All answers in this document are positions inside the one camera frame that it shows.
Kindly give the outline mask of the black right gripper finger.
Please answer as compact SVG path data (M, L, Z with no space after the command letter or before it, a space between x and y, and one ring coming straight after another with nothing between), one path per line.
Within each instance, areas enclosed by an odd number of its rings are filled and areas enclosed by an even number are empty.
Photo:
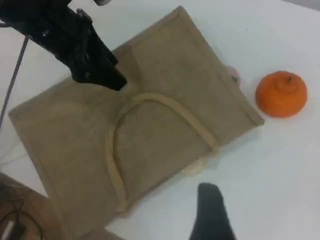
M212 183L197 187L197 209L190 240L235 240L224 198Z

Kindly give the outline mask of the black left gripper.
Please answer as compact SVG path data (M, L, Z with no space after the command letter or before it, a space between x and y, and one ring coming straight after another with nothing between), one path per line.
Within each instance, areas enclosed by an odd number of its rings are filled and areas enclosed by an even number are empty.
M78 83L115 91L127 84L126 78L115 68L116 56L101 40L91 17L82 9L73 11L67 4L30 4L17 14L14 29L71 68L72 78ZM81 62L88 48L94 59L108 62Z

